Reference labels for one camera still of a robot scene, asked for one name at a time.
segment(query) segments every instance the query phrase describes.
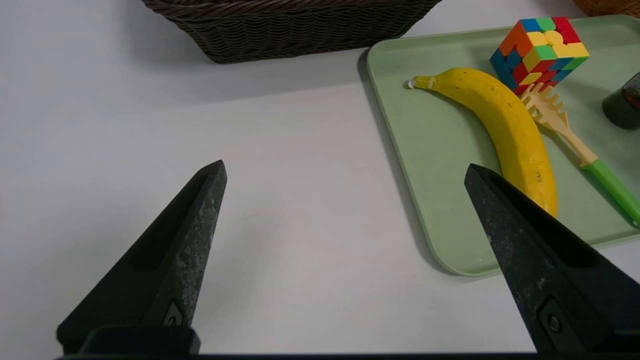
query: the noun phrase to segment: table surface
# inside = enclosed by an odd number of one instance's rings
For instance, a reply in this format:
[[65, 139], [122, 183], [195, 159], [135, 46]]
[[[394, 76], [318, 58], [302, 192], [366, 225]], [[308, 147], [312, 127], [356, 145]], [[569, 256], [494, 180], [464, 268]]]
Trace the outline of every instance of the table surface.
[[[407, 36], [584, 14], [445, 0]], [[202, 352], [532, 351], [502, 276], [425, 247], [363, 49], [213, 65], [134, 0], [0, 4], [0, 348], [56, 326], [201, 166], [228, 185], [193, 327]], [[603, 253], [640, 279], [640, 242]]]

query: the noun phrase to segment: green handle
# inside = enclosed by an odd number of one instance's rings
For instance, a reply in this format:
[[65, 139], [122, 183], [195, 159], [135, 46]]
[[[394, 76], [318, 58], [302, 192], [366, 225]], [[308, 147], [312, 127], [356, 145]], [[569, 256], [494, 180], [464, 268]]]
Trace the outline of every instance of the green handle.
[[629, 191], [625, 184], [618, 179], [616, 174], [604, 163], [596, 161], [582, 168], [591, 172], [604, 186], [605, 189], [616, 199], [620, 207], [629, 215], [635, 227], [640, 227], [640, 201]]

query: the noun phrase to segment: brown basket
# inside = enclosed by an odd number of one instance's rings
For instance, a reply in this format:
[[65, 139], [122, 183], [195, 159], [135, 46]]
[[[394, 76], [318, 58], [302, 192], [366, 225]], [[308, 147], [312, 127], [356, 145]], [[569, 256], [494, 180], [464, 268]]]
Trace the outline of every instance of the brown basket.
[[216, 63], [372, 46], [441, 0], [142, 0]]
[[589, 16], [622, 13], [640, 17], [640, 0], [573, 0]]

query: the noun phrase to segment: screw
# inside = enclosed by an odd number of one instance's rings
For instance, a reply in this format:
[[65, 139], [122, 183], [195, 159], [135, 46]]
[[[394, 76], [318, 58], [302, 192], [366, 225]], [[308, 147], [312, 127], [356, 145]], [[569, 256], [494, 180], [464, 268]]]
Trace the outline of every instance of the screw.
[[553, 332], [560, 332], [560, 330], [562, 330], [560, 319], [558, 319], [554, 314], [549, 315], [549, 317], [547, 318], [547, 323], [549, 324], [549, 328]]

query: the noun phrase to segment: rubik's cube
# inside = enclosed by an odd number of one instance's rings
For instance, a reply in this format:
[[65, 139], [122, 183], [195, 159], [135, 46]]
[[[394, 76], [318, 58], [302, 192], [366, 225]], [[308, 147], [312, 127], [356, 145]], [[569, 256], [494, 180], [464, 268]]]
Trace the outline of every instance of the rubik's cube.
[[517, 95], [530, 84], [556, 86], [589, 58], [566, 17], [520, 20], [491, 57], [498, 78]]

